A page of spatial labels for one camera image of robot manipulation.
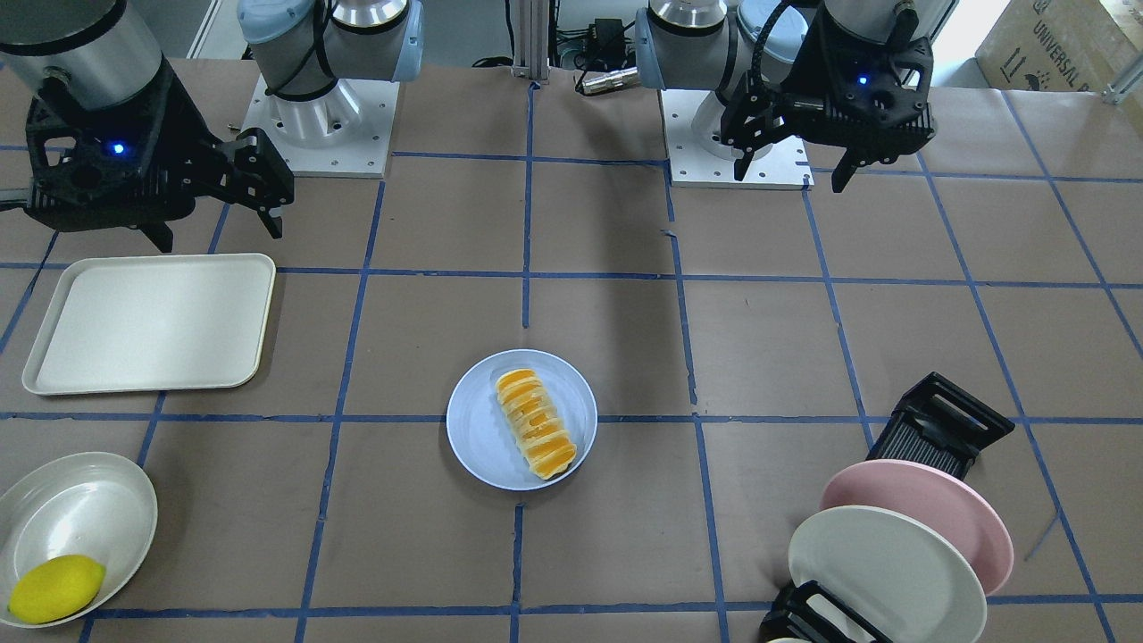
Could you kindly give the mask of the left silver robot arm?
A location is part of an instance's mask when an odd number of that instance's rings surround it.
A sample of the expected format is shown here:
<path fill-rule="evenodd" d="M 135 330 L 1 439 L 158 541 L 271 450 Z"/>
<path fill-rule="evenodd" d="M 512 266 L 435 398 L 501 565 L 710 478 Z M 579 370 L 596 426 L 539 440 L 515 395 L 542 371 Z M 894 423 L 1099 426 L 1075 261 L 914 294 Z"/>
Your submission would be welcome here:
<path fill-rule="evenodd" d="M 810 188 L 808 144 L 839 148 L 831 187 L 934 138 L 932 38 L 954 1 L 652 1 L 639 80 L 661 95 L 672 179 Z"/>

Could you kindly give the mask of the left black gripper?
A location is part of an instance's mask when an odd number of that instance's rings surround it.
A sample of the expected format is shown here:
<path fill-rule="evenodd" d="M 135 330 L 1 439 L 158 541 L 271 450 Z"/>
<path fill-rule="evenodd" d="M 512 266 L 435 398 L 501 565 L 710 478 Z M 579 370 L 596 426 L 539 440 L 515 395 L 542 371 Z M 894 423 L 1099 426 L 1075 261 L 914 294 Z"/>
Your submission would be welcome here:
<path fill-rule="evenodd" d="M 788 72 L 772 74 L 767 45 L 796 9 L 743 9 L 740 32 L 750 62 L 725 98 L 720 136 L 740 151 L 734 180 L 764 147 L 785 138 L 841 148 L 831 172 L 834 194 L 870 163 L 892 164 L 935 138 L 932 40 L 922 9 L 817 9 L 799 33 Z"/>

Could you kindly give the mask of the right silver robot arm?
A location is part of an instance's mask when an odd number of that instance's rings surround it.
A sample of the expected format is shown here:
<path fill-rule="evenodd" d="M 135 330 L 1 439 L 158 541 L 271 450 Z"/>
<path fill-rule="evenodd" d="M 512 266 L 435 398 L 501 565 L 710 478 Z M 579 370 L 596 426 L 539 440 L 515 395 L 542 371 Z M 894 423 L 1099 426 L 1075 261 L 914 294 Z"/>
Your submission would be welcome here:
<path fill-rule="evenodd" d="M 160 252 L 209 196 L 281 238 L 296 175 L 384 170 L 421 1 L 3 1 L 3 69 L 31 90 L 31 176 L 3 209 L 58 232 L 137 230 Z M 211 131 L 169 56 L 249 53 L 241 130 Z"/>

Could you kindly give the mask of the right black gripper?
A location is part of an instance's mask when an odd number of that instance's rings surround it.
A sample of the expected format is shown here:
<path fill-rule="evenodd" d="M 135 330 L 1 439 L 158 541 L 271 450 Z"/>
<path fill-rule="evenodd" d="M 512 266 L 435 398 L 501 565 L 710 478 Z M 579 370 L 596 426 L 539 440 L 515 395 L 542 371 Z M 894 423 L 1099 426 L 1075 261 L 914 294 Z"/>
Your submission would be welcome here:
<path fill-rule="evenodd" d="M 295 180 L 273 140 L 262 129 L 217 138 L 167 62 L 137 95 L 102 108 L 83 107 L 64 73 L 49 69 L 25 134 L 32 178 L 23 211 L 51 230 L 137 230 L 171 254 L 169 223 L 213 196 L 245 204 L 271 238 L 283 238 L 277 211 L 294 203 Z"/>

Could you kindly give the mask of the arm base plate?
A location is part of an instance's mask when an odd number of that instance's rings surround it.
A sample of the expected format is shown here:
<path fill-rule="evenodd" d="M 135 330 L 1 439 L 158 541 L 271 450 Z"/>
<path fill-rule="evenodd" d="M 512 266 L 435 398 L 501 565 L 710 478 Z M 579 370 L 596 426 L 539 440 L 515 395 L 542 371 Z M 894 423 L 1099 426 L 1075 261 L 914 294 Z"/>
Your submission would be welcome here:
<path fill-rule="evenodd" d="M 812 188 L 812 164 L 804 140 L 788 138 L 756 151 L 742 180 L 735 179 L 740 150 L 722 143 L 725 106 L 713 91 L 660 93 L 669 163 L 674 186 L 694 188 Z"/>
<path fill-rule="evenodd" d="M 291 102 L 266 95 L 258 78 L 242 126 L 264 130 L 298 178 L 383 179 L 401 88 L 342 79 L 322 97 Z"/>

